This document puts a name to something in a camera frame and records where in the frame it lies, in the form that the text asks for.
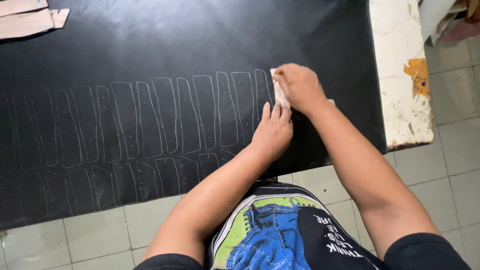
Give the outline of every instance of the chalk outline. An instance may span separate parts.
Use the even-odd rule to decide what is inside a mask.
[[[93,187],[94,187],[94,192],[95,192],[95,199],[96,199],[96,203],[98,204],[98,209],[99,209],[100,211],[103,210],[102,207],[100,206],[100,201],[98,200],[98,195],[99,195],[99,194],[96,193],[97,188],[95,187],[95,177],[96,177],[96,178],[99,178],[99,177],[95,175],[95,172],[93,171],[94,168],[97,168],[97,169],[99,169],[99,170],[101,170],[101,171],[104,171],[104,172],[110,174],[110,181],[111,181],[111,183],[112,183],[113,206],[116,206],[117,204],[115,203],[115,188],[113,187],[113,177],[112,177],[112,173],[109,172],[109,171],[106,171],[106,170],[104,170],[104,169],[102,169],[102,168],[100,168],[100,167],[97,167],[97,166],[95,166],[95,165],[92,165],[92,175],[93,175],[92,180],[93,180]]]
[[[120,170],[122,171],[122,175],[123,175],[123,167],[122,167],[123,165],[128,165],[128,167],[130,168],[130,172],[132,174],[132,179],[133,179],[133,184],[135,185],[135,197],[137,198],[137,202],[139,202],[138,201],[138,195],[137,195],[137,183],[135,182],[135,175],[133,174],[132,166],[128,163],[113,163],[112,169],[113,169],[113,173],[115,174],[115,180],[117,180],[117,189],[119,191],[120,205],[122,205],[122,202],[121,202],[121,194],[122,193],[120,193],[119,178],[117,177],[117,171],[115,170],[114,166],[120,166]]]
[[[233,107],[233,114],[235,115],[235,130],[237,131],[237,142],[233,143],[231,145],[222,145],[222,117],[220,116],[220,86],[218,85],[218,74],[223,73],[227,77],[227,85],[228,85],[228,94],[230,95],[230,100],[232,101],[232,107]],[[217,94],[217,99],[218,99],[218,121],[220,122],[220,147],[227,147],[227,146],[232,146],[237,143],[239,143],[239,129],[238,129],[238,123],[237,123],[237,112],[235,111],[235,105],[233,104],[233,99],[232,99],[232,92],[230,91],[230,82],[228,81],[228,75],[225,72],[216,72],[216,94]]]
[[[198,129],[198,150],[191,151],[191,152],[187,152],[187,153],[185,153],[185,152],[184,152],[184,149],[183,149],[183,141],[185,140],[185,137],[183,136],[183,123],[182,123],[182,121],[181,121],[181,101],[180,101],[179,79],[185,80],[185,81],[187,82],[188,95],[189,95],[189,97],[190,97],[190,103],[192,104],[193,113],[195,113],[195,119],[197,120],[197,129]],[[201,139],[200,139],[200,126],[198,125],[197,111],[195,110],[195,106],[193,105],[192,93],[191,93],[191,91],[190,91],[190,83],[188,82],[187,79],[177,78],[177,93],[178,93],[178,95],[179,95],[179,116],[180,116],[181,151],[182,151],[182,154],[190,154],[190,153],[198,152],[198,151],[200,151],[200,149],[202,149],[202,141],[201,141]]]
[[[206,153],[206,154],[200,154],[198,155],[198,160],[200,161],[200,166],[202,167],[202,172],[204,173],[204,179],[207,178],[207,176],[205,176],[205,170],[204,170],[204,165],[202,164],[202,159],[200,158],[200,156],[204,156],[204,155],[214,155],[215,156],[215,160],[216,160],[216,164],[218,165],[218,168],[217,170],[220,168],[220,163],[218,163],[218,158],[216,156],[215,153]]]
[[[41,144],[44,146],[42,134],[40,133],[40,129],[38,128],[38,118],[37,118],[37,116],[36,116],[36,110],[35,110],[35,105],[34,105],[34,103],[33,103],[33,99],[32,99],[32,97],[31,97],[31,95],[27,95],[26,98],[27,98],[27,106],[28,106],[28,102],[30,102],[30,106],[32,106],[32,109],[33,109],[33,112],[32,112],[32,113],[33,113],[33,117],[30,116],[30,118],[32,118],[32,124],[33,124],[33,126],[34,126],[34,132],[35,132],[37,138],[40,138],[40,140],[39,140],[38,143],[39,143],[39,144],[41,143]],[[42,160],[41,160],[41,157],[40,157],[40,156],[41,156],[41,154],[40,154],[40,152],[41,152],[41,151],[40,151],[40,145],[38,145],[38,147],[39,147],[39,149],[38,149],[38,150],[39,150],[39,151],[38,151],[38,154],[39,154],[38,158],[40,159],[40,162],[39,162],[39,168],[40,168],[40,167],[42,166],[42,165],[41,165]]]
[[[232,153],[230,153],[230,152],[228,152],[228,151],[226,151],[226,150],[220,149],[220,159],[222,160],[222,166],[225,165],[225,164],[228,162],[228,161],[227,161],[227,162],[223,163],[223,161],[226,160],[226,159],[224,159],[224,158],[222,157],[222,151],[227,152],[228,154],[232,155],[233,158],[237,156],[237,155],[234,155],[234,154],[232,154]]]
[[[239,106],[239,98],[238,98],[238,94],[237,94],[237,87],[235,86],[235,78],[233,77],[233,74],[234,73],[246,73],[248,74],[248,78],[250,79],[250,89],[252,90],[252,137],[253,137],[253,133],[255,133],[254,129],[253,129],[253,121],[254,121],[254,114],[255,114],[255,101],[254,101],[254,98],[253,98],[253,86],[252,86],[252,77],[250,76],[250,73],[248,72],[232,72],[232,81],[233,81],[233,87],[235,88],[235,97],[237,98],[237,110],[238,110],[238,115],[239,115],[239,120],[240,120],[240,128],[241,128],[241,135],[242,135],[242,138],[243,138],[243,145],[247,145],[245,144],[245,135],[243,134],[243,125],[241,123],[241,115],[240,115],[240,106]]]
[[[14,164],[15,168],[8,170],[7,169],[7,162],[5,161],[5,171],[7,172],[12,172],[15,169],[17,169],[17,151],[15,150],[15,123],[13,122],[13,117],[12,117],[12,110],[10,109],[10,105],[8,104],[8,96],[5,93],[1,93],[5,97],[5,103],[7,104],[7,111],[8,115],[10,116],[10,122],[12,123],[12,147],[13,147],[13,155],[14,155]]]
[[[70,106],[70,98],[68,97],[68,94],[67,92],[63,91],[63,90],[55,90],[55,101],[57,103],[57,114],[60,114],[59,112],[59,103],[58,103],[58,99],[57,99],[57,92],[63,92],[65,93],[65,96],[67,97],[67,102],[68,102],[68,108],[70,110],[70,116],[72,118],[72,123],[73,123],[73,126],[75,127],[75,134],[77,135],[77,141],[78,141],[78,150],[80,152],[80,163],[77,164],[77,165],[72,165],[72,166],[69,166],[69,167],[65,167],[65,157],[63,155],[63,139],[61,137],[61,128],[60,128],[60,115],[59,115],[59,132],[60,132],[60,146],[61,146],[61,164],[62,164],[62,167],[64,169],[67,169],[67,168],[71,168],[71,167],[75,167],[75,166],[78,166],[80,164],[83,163],[83,157],[82,157],[82,144],[80,143],[80,137],[78,136],[78,129],[77,129],[77,125],[75,124],[75,119],[73,118],[73,114],[72,114],[72,108]]]
[[[175,160],[173,158],[164,158],[164,159],[157,159],[155,160],[155,165],[156,168],[158,169],[158,175],[160,176],[160,183],[162,184],[162,191],[163,191],[163,197],[165,197],[165,191],[163,189],[163,181],[162,181],[162,171],[158,167],[158,160],[164,160],[165,164],[167,163],[167,160],[172,160],[173,161],[173,167],[175,168],[175,172],[177,173],[177,183],[179,184],[179,194],[181,194],[181,189],[180,189],[180,176],[179,176],[179,171],[177,170],[177,165],[175,164]]]
[[[38,151],[38,167],[34,167],[34,168],[30,168],[30,169],[24,169],[24,164],[23,164],[23,154],[22,154],[22,147],[20,146],[20,169],[24,172],[26,171],[31,171],[31,170],[35,170],[35,169],[38,169],[41,167],[41,163],[42,163],[42,160],[40,159],[40,142],[38,140],[38,134],[36,133],[36,129],[35,129],[35,124],[33,123],[33,119],[32,119],[32,116],[30,115],[30,111],[28,109],[28,100],[27,100],[27,97],[24,93],[22,92],[13,92],[12,93],[12,98],[13,98],[13,109],[15,110],[15,128],[16,128],[16,133],[17,133],[17,139],[18,139],[18,144],[19,145],[22,145],[21,142],[20,142],[20,135],[19,135],[19,132],[18,132],[18,118],[17,118],[17,104],[15,103],[15,94],[20,94],[23,96],[23,99],[25,100],[25,110],[26,110],[26,113],[28,114],[28,119],[30,119],[30,123],[32,125],[32,129],[33,129],[33,133],[35,133],[35,139],[36,139],[36,148],[37,148],[37,151]]]
[[[170,81],[170,86],[172,87],[173,104],[175,105],[175,150],[173,150],[171,152],[168,150],[167,134],[165,132],[165,127],[163,126],[163,122],[162,122],[162,114],[160,112],[160,102],[158,101],[158,95],[156,94],[155,83],[153,82],[153,80],[156,80],[156,79],[168,79]],[[152,79],[152,85],[153,85],[153,89],[155,91],[156,104],[158,106],[158,115],[160,116],[160,122],[162,124],[162,129],[163,129],[163,135],[165,136],[165,142],[167,143],[167,153],[170,154],[170,153],[173,153],[173,152],[177,151],[177,149],[179,148],[179,141],[178,141],[178,136],[177,136],[177,102],[175,101],[175,91],[173,90],[172,79],[167,78],[167,77],[154,78],[154,79]]]
[[[121,126],[121,120],[120,120],[120,111],[119,111],[119,107],[117,105],[117,97],[115,96],[115,91],[113,90],[113,84],[128,84],[130,86],[130,91],[132,92],[132,101],[133,101],[133,107],[135,108],[135,140],[137,141],[137,153],[135,154],[135,156],[133,157],[130,157],[129,153],[128,153],[128,146],[127,146],[127,140],[125,139],[125,133],[123,132],[123,128]],[[129,160],[131,159],[134,159],[136,156],[138,156],[139,154],[139,147],[138,147],[138,123],[137,123],[137,119],[138,119],[138,115],[137,115],[137,105],[135,104],[135,95],[133,94],[133,88],[132,88],[132,84],[131,83],[128,83],[128,82],[113,82],[110,84],[110,86],[112,87],[112,94],[113,94],[113,100],[115,101],[115,108],[117,109],[117,116],[119,118],[119,125],[120,125],[120,130],[121,130],[121,133],[123,135],[123,142],[125,143],[125,150],[127,151],[127,158]]]
[[[117,160],[112,160],[112,161],[108,161],[108,162],[105,162],[105,139],[103,137],[103,128],[102,128],[102,114],[100,113],[100,95],[98,94],[98,88],[99,87],[103,87],[105,88],[105,91],[107,92],[107,97],[108,97],[108,104],[110,106],[110,112],[112,113],[112,119],[113,119],[113,122],[115,123],[115,127],[117,129],[117,137],[119,139],[119,153],[120,153],[120,158],[117,159]],[[120,141],[120,133],[119,133],[119,127],[117,125],[117,121],[115,121],[115,116],[113,115],[113,112],[112,112],[112,104],[110,102],[110,93],[108,92],[108,88],[106,88],[105,86],[95,86],[95,91],[96,91],[96,101],[97,101],[97,104],[98,104],[98,122],[100,123],[100,133],[102,134],[102,148],[103,148],[103,162],[104,163],[112,163],[112,162],[116,162],[116,161],[119,161],[121,160],[121,141]]]
[[[156,197],[157,197],[157,198],[162,198],[162,197],[160,197],[160,196],[158,195],[158,187],[157,187],[157,185],[156,185],[155,168],[154,168],[154,167],[150,167],[150,165],[147,165],[147,164],[145,164],[145,163],[137,160],[137,163],[138,163],[138,162],[141,163],[141,164],[143,164],[143,165],[145,165],[145,166],[147,166],[147,167],[149,167],[149,168],[152,168],[152,170],[153,170],[153,179],[154,179],[154,182],[155,182]],[[140,176],[138,175],[138,172],[141,172],[141,170],[138,169],[138,165],[137,165],[137,179],[138,179],[138,183],[143,184],[143,183],[140,182]],[[160,185],[162,186],[162,195],[165,196],[164,193],[163,193],[163,184],[162,184],[162,181],[161,181],[161,180],[160,180]]]
[[[258,83],[257,83],[257,70],[263,72],[265,74],[265,85],[267,86],[267,94],[268,94],[268,98],[270,99],[270,108],[273,107],[273,104],[272,104],[272,97],[270,96],[270,90],[268,89],[268,81],[267,81],[267,73],[265,73],[265,71],[261,70],[261,69],[255,69],[255,89],[256,89],[256,94],[257,94],[257,121],[258,123],[260,123],[260,119],[262,118],[262,116],[260,115],[260,113],[258,112]]]
[[[90,186],[90,197],[92,198],[92,208],[95,210],[95,203],[93,202],[93,194],[92,194],[92,182],[90,181],[90,176],[88,176],[88,172],[86,169],[84,168],[77,168],[77,169],[70,169],[67,171],[67,175],[68,175],[68,180],[70,182],[70,187],[72,188],[72,193],[73,193],[73,198],[75,199],[75,207],[77,208],[77,213],[78,213],[78,203],[77,203],[77,197],[75,196],[75,189],[73,188],[73,185],[72,185],[72,177],[70,176],[70,172],[72,171],[81,171],[83,170],[85,172],[85,175],[87,176],[87,179],[88,179],[88,185]]]
[[[186,179],[185,177],[183,177],[183,173],[182,173],[181,168],[184,167],[184,166],[182,165],[182,163],[181,163],[181,161],[180,161],[180,158],[184,158],[184,159],[186,159],[186,160],[190,160],[191,162],[195,162],[195,161],[193,161],[193,160],[191,160],[191,159],[189,159],[189,158],[186,158],[186,157],[184,157],[184,156],[182,156],[182,155],[179,155],[179,163],[180,163],[180,173],[181,173],[181,177],[182,177],[183,179]],[[200,176],[198,175],[198,162],[195,162],[195,164],[197,164],[197,181],[198,181],[198,183],[200,183]]]
[[[200,113],[200,104],[198,102],[198,92],[197,92],[197,86],[195,85],[195,80],[193,77],[209,77],[210,78],[210,84],[212,85],[212,97],[213,97],[213,107],[214,107],[214,112],[213,112],[213,135],[214,135],[214,141],[215,145],[212,148],[207,148],[207,140],[205,137],[205,129],[204,129],[204,124],[202,122],[202,114]],[[198,116],[200,116],[200,124],[202,125],[202,132],[204,133],[204,142],[205,142],[205,150],[212,150],[216,147],[216,129],[215,129],[215,124],[216,124],[216,105],[215,105],[215,90],[213,89],[213,82],[212,82],[212,77],[208,75],[194,75],[192,76],[192,81],[193,81],[193,87],[195,88],[195,95],[197,96],[197,105],[198,105]]]
[[[72,93],[72,97],[73,97],[73,102],[75,104],[75,110],[77,112],[77,121],[78,121],[78,129],[80,130],[80,135],[82,136],[82,140],[84,141],[84,147],[85,147],[85,153],[87,155],[87,162],[88,163],[93,163],[95,161],[98,160],[99,158],[99,153],[98,153],[98,140],[97,140],[97,119],[96,119],[96,109],[95,109],[95,101],[93,100],[93,93],[92,93],[92,89],[90,88],[90,86],[74,86],[74,87],[88,87],[88,90],[90,91],[90,97],[92,98],[92,106],[93,106],[93,114],[95,116],[95,146],[96,146],[96,159],[94,161],[90,161],[89,158],[88,158],[88,149],[87,149],[87,145],[85,143],[85,137],[84,137],[84,133],[82,131],[82,125],[80,125],[80,116],[78,115],[78,106],[77,106],[77,101],[75,99],[75,94],[73,93],[73,90],[70,89],[70,92]]]
[[[160,136],[160,154],[158,154],[156,156],[151,156],[151,157],[146,157],[145,156],[144,126],[142,125],[142,103],[140,102],[140,91],[138,91],[138,84],[139,83],[145,84],[147,86],[148,98],[150,99],[150,105],[152,105],[153,114],[155,115],[156,124],[158,126],[158,135]],[[160,130],[160,123],[158,122],[158,117],[156,116],[156,111],[155,111],[155,108],[153,107],[152,95],[150,94],[150,87],[148,86],[147,83],[137,82],[137,95],[138,95],[138,110],[139,110],[139,113],[140,113],[140,117],[139,117],[140,118],[140,129],[142,130],[142,146],[144,148],[144,159],[158,157],[158,156],[163,154],[162,131]]]
[[[73,217],[73,212],[72,212],[72,206],[70,205],[70,200],[68,198],[68,183],[67,183],[67,178],[59,175],[59,174],[56,174],[54,172],[51,172],[51,171],[46,171],[44,174],[47,174],[47,173],[50,173],[50,174],[53,174],[53,175],[56,175],[58,177],[60,177],[61,179],[63,179],[63,181],[65,182],[65,194],[67,195],[67,204],[68,204],[68,209],[70,210],[70,215]]]
[[[51,167],[51,166],[54,166],[56,165],[58,162],[59,162],[59,151],[58,151],[58,145],[57,145],[57,125],[56,125],[56,119],[55,119],[55,110],[53,109],[53,102],[52,102],[52,98],[50,96],[50,90],[44,88],[44,90],[47,91],[48,93],[48,100],[50,101],[50,109],[52,110],[52,117],[53,117],[53,126],[54,126],[54,131],[55,131],[55,134],[54,134],[54,141],[55,141],[55,153],[57,154],[57,162],[53,163],[53,164],[49,164],[48,163],[48,158],[47,158],[47,151],[46,151],[46,148],[45,148],[45,144],[43,142],[43,137],[42,137],[42,133],[40,132],[40,129],[38,129],[38,135],[40,136],[40,140],[42,141],[42,145],[43,145],[43,149],[44,149],[44,154],[45,154],[45,161],[47,162],[47,166]],[[32,106],[33,106],[33,109],[35,111],[35,118],[36,117],[36,109],[35,109],[35,105],[33,104],[33,101],[32,101]]]

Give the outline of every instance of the graphic t-shirt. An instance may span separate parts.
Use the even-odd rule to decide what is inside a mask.
[[[207,244],[204,267],[186,255],[163,254],[135,269],[469,269],[431,233],[397,240],[381,261],[309,191],[266,181],[252,186]]]

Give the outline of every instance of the gray floor tile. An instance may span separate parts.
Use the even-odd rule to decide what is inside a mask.
[[[447,176],[438,127],[433,128],[433,134],[435,141],[430,145],[394,152],[398,175],[406,185]]]
[[[124,206],[132,248],[147,246],[181,196]]]
[[[325,205],[350,199],[333,165],[295,172],[293,181],[312,192]]]
[[[480,223],[463,227],[460,230],[467,264],[473,270],[480,270]]]
[[[65,230],[72,262],[130,249],[122,207],[67,218]]]
[[[448,178],[409,186],[441,232],[458,228],[452,189]]]
[[[462,234],[460,229],[454,229],[451,231],[443,232],[442,236],[450,242],[455,251],[465,260],[465,249],[463,248]]]
[[[131,250],[73,263],[73,270],[132,270],[134,267]]]
[[[431,74],[430,93],[439,125],[480,116],[480,98],[471,67]]]
[[[353,213],[355,214],[355,221],[357,223],[357,229],[359,232],[360,245],[364,247],[366,250],[374,250],[375,247],[373,246],[372,240],[368,235],[367,228],[365,228],[365,225],[363,224],[360,211],[357,205],[355,204],[355,202],[352,201],[352,205],[353,205]]]
[[[46,270],[72,270],[72,264],[67,264],[67,265],[62,265],[62,266],[57,266],[54,268],[48,268]]]
[[[281,183],[293,184],[293,176],[291,173],[284,174],[278,177],[278,181]]]
[[[450,177],[460,227],[480,222],[480,170]]]
[[[480,65],[480,36],[467,38],[467,45],[472,65]]]
[[[342,228],[348,234],[350,234],[350,236],[353,237],[358,243],[360,243],[351,199],[343,202],[329,204],[325,207],[335,217],[336,221],[340,223]]]
[[[397,165],[396,165],[394,153],[393,153],[393,152],[390,152],[390,153],[388,153],[388,154],[385,154],[385,155],[384,155],[384,158],[388,161],[388,163],[390,163],[390,165],[391,165],[391,166],[395,169],[395,171],[398,173],[398,168],[397,168]]]
[[[147,250],[147,246],[132,250],[132,252],[133,252],[133,263],[135,264],[135,266],[140,264],[140,260],[144,256],[146,250]]]
[[[9,270],[45,269],[71,263],[62,220],[8,230],[3,247]]]
[[[480,169],[480,118],[439,126],[449,175]]]
[[[472,65],[465,40],[435,47],[425,46],[425,57],[430,74]]]

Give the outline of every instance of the right hand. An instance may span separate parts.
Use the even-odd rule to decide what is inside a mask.
[[[328,102],[317,74],[308,67],[283,64],[275,70],[273,78],[280,83],[290,104],[307,117]]]

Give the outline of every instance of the person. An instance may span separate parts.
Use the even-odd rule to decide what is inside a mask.
[[[183,197],[136,270],[469,269],[392,166],[327,100],[312,70],[285,64],[273,78],[322,138],[378,257],[309,191],[257,180],[293,136],[290,109],[275,104],[270,112],[266,103],[252,143]]]

